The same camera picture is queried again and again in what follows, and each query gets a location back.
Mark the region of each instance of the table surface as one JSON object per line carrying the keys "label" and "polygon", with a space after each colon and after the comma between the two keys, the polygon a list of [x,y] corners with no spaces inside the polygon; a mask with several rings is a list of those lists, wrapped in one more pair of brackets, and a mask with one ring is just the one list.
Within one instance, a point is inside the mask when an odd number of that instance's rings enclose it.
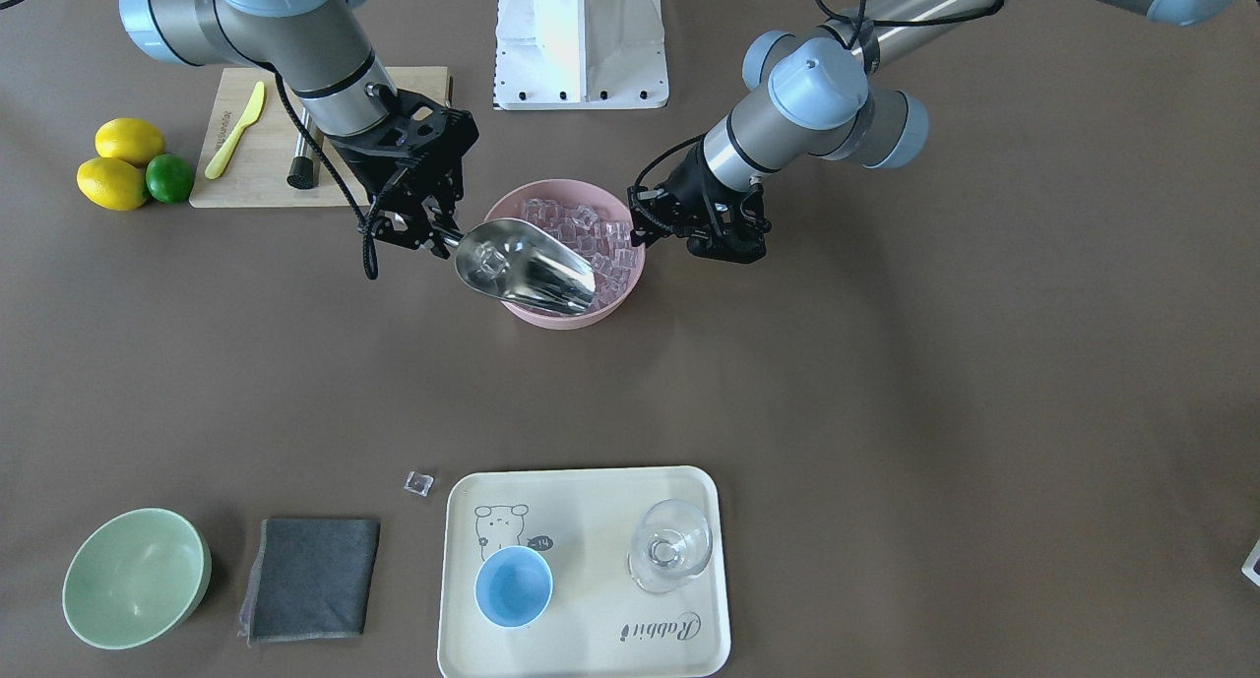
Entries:
{"label": "table surface", "polygon": [[[622,193],[745,95],[752,38],[819,19],[662,1],[670,105],[616,113],[494,112],[495,0],[358,14],[387,64],[452,69],[475,223],[537,179]],[[721,494],[722,675],[1260,672],[1255,1],[1176,29],[1029,0],[950,33],[879,72],[931,112],[917,161],[801,159],[767,181],[764,261],[662,243],[568,333],[427,255],[382,247],[367,282],[343,209],[88,203],[98,125],[149,118],[194,159],[219,77],[146,58],[115,6],[0,14],[6,675],[436,675],[455,481],[669,464]],[[159,641],[92,649],[66,566],[146,505],[204,532],[209,592]],[[381,519],[362,638],[236,635],[275,515]]]}

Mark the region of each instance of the pink bowl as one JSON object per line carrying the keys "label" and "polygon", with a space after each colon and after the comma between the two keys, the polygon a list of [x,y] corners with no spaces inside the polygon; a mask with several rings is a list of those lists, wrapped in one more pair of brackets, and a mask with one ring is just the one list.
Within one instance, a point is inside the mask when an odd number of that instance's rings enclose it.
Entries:
{"label": "pink bowl", "polygon": [[[494,208],[490,208],[490,213],[485,214],[485,219],[520,218],[522,207],[532,198],[554,200],[561,205],[577,205],[580,203],[585,203],[586,205],[593,208],[595,212],[600,214],[602,221],[630,222],[630,208],[626,208],[625,203],[621,203],[621,199],[598,187],[586,184],[585,181],[575,181],[572,179],[547,179],[544,181],[525,184],[500,198],[499,203],[495,203]],[[527,320],[534,326],[542,326],[543,329],[567,330],[590,326],[591,324],[595,324],[596,321],[612,314],[617,306],[621,306],[621,302],[630,296],[630,291],[634,290],[634,286],[639,284],[639,276],[643,275],[644,247],[639,246],[634,250],[635,265],[630,271],[630,281],[626,282],[626,291],[602,309],[590,311],[588,314],[564,316],[562,314],[538,314],[537,311],[529,311],[508,301],[500,304],[520,319]]]}

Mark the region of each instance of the bowl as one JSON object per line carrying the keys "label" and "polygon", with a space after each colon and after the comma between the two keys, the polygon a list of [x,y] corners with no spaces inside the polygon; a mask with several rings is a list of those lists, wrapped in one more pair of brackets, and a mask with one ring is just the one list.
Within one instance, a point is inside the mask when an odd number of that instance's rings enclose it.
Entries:
{"label": "bowl", "polygon": [[[625,203],[621,203],[621,199],[593,184],[575,181],[572,179],[547,179],[543,181],[534,181],[533,184],[525,184],[500,198],[499,203],[495,203],[494,208],[490,208],[485,219],[522,218],[522,207],[532,198],[554,200],[561,205],[577,205],[585,203],[595,209],[601,221],[630,222],[630,208],[626,208]],[[639,246],[634,248],[634,251],[635,265],[630,270],[630,280],[626,282],[626,290],[621,292],[621,296],[595,311],[568,316],[563,314],[547,314],[537,310],[529,310],[508,301],[500,304],[508,307],[508,311],[518,318],[543,329],[570,330],[590,326],[591,324],[605,319],[607,315],[612,314],[612,311],[616,311],[617,306],[621,306],[621,302],[630,296],[635,284],[639,284],[639,276],[643,275],[644,247]]]}
{"label": "bowl", "polygon": [[508,546],[481,563],[476,573],[476,605],[491,624],[517,629],[542,616],[553,587],[551,566],[538,551]]}
{"label": "bowl", "polygon": [[71,630],[98,649],[152,641],[193,614],[210,581],[205,539],[164,508],[122,513],[74,553],[62,586]]}

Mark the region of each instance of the blue cup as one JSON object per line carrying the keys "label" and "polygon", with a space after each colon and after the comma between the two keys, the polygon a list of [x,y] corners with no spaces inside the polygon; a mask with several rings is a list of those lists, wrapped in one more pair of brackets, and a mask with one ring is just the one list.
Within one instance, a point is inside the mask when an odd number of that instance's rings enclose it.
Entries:
{"label": "blue cup", "polygon": [[551,567],[537,551],[495,551],[476,573],[476,605],[491,623],[513,629],[539,619],[551,602]]}

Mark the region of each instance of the wooden cutting board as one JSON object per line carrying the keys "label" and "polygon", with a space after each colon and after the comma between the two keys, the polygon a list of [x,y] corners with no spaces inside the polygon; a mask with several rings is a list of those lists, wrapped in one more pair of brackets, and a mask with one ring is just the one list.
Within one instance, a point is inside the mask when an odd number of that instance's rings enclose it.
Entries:
{"label": "wooden cutting board", "polygon": [[[449,105],[451,73],[447,68],[389,68],[389,76],[402,89],[423,93],[435,102]],[[218,179],[207,179],[205,165],[236,126],[258,81],[267,87],[262,116],[244,131],[227,171]],[[292,92],[289,96],[294,110],[301,116],[301,103],[292,97]],[[329,161],[345,179],[354,198],[359,199],[359,205],[365,208],[367,195],[363,187],[354,179],[350,168],[345,166],[333,145],[326,140],[324,144]],[[205,141],[202,142],[202,154],[197,160],[197,181],[188,202],[197,208],[345,208],[341,189],[336,188],[323,164],[318,170],[319,185],[314,189],[297,190],[285,181],[296,146],[297,127],[294,127],[291,118],[285,113],[272,74],[258,68],[224,68],[219,79],[219,92],[214,97],[214,108],[210,111],[210,121],[205,129]]]}

